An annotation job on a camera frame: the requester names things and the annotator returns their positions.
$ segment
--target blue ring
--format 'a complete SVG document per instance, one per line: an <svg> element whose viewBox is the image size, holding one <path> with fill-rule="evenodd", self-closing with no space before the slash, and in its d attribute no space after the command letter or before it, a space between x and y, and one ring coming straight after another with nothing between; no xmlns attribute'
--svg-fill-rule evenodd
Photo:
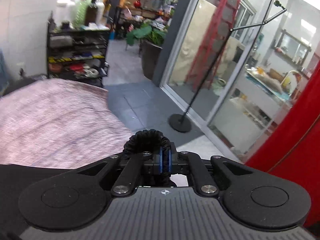
<svg viewBox="0 0 320 240"><path fill-rule="evenodd" d="M171 156L171 149L169 150L169 172L171 173L171 165L172 165L172 156Z"/></svg>
<svg viewBox="0 0 320 240"><path fill-rule="evenodd" d="M159 165L160 174L162 173L162 147L160 147L160 165Z"/></svg>

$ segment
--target glass sliding door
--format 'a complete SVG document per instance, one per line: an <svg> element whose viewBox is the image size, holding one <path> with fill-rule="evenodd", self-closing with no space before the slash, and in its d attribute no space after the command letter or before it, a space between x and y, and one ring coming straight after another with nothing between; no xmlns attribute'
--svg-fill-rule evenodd
<svg viewBox="0 0 320 240"><path fill-rule="evenodd" d="M228 5L218 14L220 0L196 0L193 16L186 31L181 34L179 47L171 52L167 75L162 85L178 101L190 102L196 88L216 57L223 37L228 34L230 23L242 26L262 20L270 0L228 0ZM205 120L210 116L219 97L225 96L228 81L246 46L255 38L252 30L233 33L228 39L225 50L197 96L191 113L197 119Z"/></svg>
<svg viewBox="0 0 320 240"><path fill-rule="evenodd" d="M208 124L215 138L241 161L250 158L281 123L319 61L320 0L279 1L288 11L260 30ZM271 6L269 16L278 11Z"/></svg>

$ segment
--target silver bolt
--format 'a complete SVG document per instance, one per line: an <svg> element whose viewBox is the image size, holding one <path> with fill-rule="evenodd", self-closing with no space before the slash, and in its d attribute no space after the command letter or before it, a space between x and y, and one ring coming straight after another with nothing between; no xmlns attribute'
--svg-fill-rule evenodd
<svg viewBox="0 0 320 240"><path fill-rule="evenodd" d="M212 185L204 185L201 187L201 191L204 193L215 193L217 191L217 188Z"/></svg>
<svg viewBox="0 0 320 240"><path fill-rule="evenodd" d="M129 188L127 186L120 185L120 186L115 186L113 188L113 191L118 194L124 194L129 191Z"/></svg>

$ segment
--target lamp base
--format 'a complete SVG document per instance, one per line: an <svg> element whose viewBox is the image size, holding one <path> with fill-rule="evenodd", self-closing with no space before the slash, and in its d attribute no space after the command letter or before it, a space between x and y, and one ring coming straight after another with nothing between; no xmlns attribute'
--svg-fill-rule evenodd
<svg viewBox="0 0 320 240"><path fill-rule="evenodd" d="M181 122L182 114L173 114L169 117L169 125L178 132L190 132L191 122L185 117Z"/></svg>

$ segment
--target red object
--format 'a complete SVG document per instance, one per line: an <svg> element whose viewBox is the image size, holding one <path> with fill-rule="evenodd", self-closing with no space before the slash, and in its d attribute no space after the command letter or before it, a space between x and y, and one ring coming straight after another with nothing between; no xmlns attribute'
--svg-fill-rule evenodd
<svg viewBox="0 0 320 240"><path fill-rule="evenodd" d="M140 8L140 7L141 7L141 2L140 2L140 0L136 0L136 1L133 3L133 6L134 6L135 8Z"/></svg>
<svg viewBox="0 0 320 240"><path fill-rule="evenodd" d="M320 221L320 63L296 104L246 165L293 181L311 196L305 226Z"/></svg>
<svg viewBox="0 0 320 240"><path fill-rule="evenodd" d="M76 71L76 72L81 72L81 71L83 71L83 64L73 64L70 66L70 70Z"/></svg>
<svg viewBox="0 0 320 240"><path fill-rule="evenodd" d="M213 55L215 57L215 54L217 53L217 51L212 49L214 42L217 43L218 41L221 41L221 40L223 41L225 39L225 37L218 34L218 28L219 28L221 22L227 23L229 29L231 29L233 27L240 1L241 0L237 0L236 7L233 7L231 4L228 3L228 0L220 0L217 9L215 10L214 14L212 15L210 24L206 30L206 33L205 33L204 38L201 42L201 45L198 49L198 52L192 62L191 68L185 78L185 82L189 81L190 79L193 79L193 87L192 87L193 90L195 90L199 86L205 72L208 70L208 68L212 62L211 55ZM223 19L223 11L224 11L225 7L228 7L232 10L232 21L231 22ZM220 64L221 56L222 56L222 53L219 55L217 62L211 72L210 84L212 83L213 78L215 76L215 73L217 71L217 68Z"/></svg>

